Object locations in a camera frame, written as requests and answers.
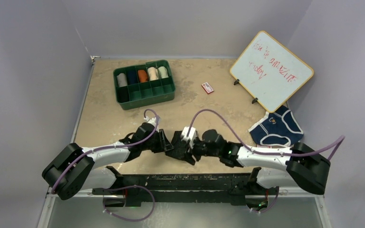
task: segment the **white enclosure wall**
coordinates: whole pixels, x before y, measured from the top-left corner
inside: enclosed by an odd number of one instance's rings
[[[0,0],[0,227],[35,227],[43,168],[69,143],[102,57],[237,57],[260,30],[315,70],[290,100],[332,160],[334,228],[365,227],[365,1]]]
[[[287,44],[311,0],[63,0],[91,55],[238,57],[260,30]]]
[[[304,141],[346,135],[326,189],[333,227],[365,227],[365,0],[313,0],[288,48],[315,70],[289,101]]]
[[[91,62],[60,0],[0,0],[0,228],[38,223]]]

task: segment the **green tray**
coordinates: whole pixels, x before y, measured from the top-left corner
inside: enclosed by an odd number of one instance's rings
[[[129,101],[123,103],[120,102],[120,87],[118,86],[117,75],[119,75],[120,73],[124,73],[126,75],[126,72],[128,70],[135,70],[136,74],[138,70],[145,70],[147,72],[147,69],[150,67],[155,67],[156,69],[159,67],[166,67],[169,77],[122,87],[123,89],[127,87]],[[167,60],[158,60],[153,62],[147,62],[145,64],[118,68],[114,70],[113,76],[115,85],[115,96],[117,98],[117,102],[124,110],[153,105],[156,103],[171,101],[174,99],[175,85],[170,65]]]

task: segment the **small red box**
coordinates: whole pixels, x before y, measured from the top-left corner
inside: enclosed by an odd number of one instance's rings
[[[210,94],[210,93],[212,93],[214,91],[213,88],[211,87],[211,85],[209,83],[207,83],[207,82],[205,82],[204,84],[202,84],[202,88],[205,90],[205,92],[207,94]]]

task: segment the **red handwriting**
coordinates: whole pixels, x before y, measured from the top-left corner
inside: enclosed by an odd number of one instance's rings
[[[288,69],[288,68],[286,68],[286,67],[284,67],[279,61],[277,61],[275,58],[272,58],[270,61],[269,61],[269,63],[271,63],[272,64],[272,66],[274,67],[274,68],[277,68],[277,69],[279,69],[279,73],[281,74],[281,75],[283,75],[283,77],[288,81],[288,82],[292,82],[292,81],[295,81],[296,80],[296,76],[294,76],[294,75],[289,75],[288,76],[288,74],[289,74],[289,71],[290,71],[290,69]]]
[[[261,43],[261,40],[258,40],[253,46],[252,48],[254,50],[263,52],[264,54],[264,59],[267,59],[267,57],[269,56],[269,50],[268,50],[268,46],[263,46]],[[278,70],[278,72],[283,75],[283,77],[287,80],[287,82],[293,82],[296,80],[296,76],[290,74],[290,69],[288,69],[287,67],[284,67],[283,64],[276,60],[275,58],[271,58],[269,63],[272,65],[273,68],[276,68]],[[257,74],[259,75],[259,79],[263,78],[264,76],[266,76],[267,74],[264,73],[264,69],[262,69],[264,65],[261,66],[256,66],[254,65],[254,63],[250,62],[250,67],[252,67],[254,69],[255,72],[257,72]]]
[[[254,48],[255,50],[258,50],[258,51],[262,51],[264,50],[264,59],[267,58],[267,56],[269,55],[269,51],[268,51],[268,46],[266,46],[265,48],[262,46],[262,44],[257,41],[253,46],[252,48]]]
[[[257,72],[257,75],[259,75],[259,77],[258,77],[259,79],[261,79],[267,75],[267,74],[264,74],[264,70],[262,69],[263,65],[256,66],[256,65],[254,65],[254,63],[250,63],[250,67],[251,67],[251,65],[252,65],[254,71]]]

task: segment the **rolled sock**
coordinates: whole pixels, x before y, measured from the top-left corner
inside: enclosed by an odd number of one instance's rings
[[[163,67],[163,66],[159,67],[158,71],[159,71],[160,78],[169,77],[169,75],[167,74],[167,69],[165,67]]]
[[[149,73],[149,78],[151,81],[159,79],[156,68],[150,67],[147,69],[147,72]]]
[[[147,73],[145,70],[138,70],[139,82],[147,82],[149,78],[147,77]]]
[[[119,87],[128,85],[128,83],[126,82],[126,75],[124,73],[120,73],[119,75],[117,75],[117,81]]]
[[[135,70],[128,70],[126,73],[126,79],[128,81],[128,85],[138,83],[138,75],[136,75]]]

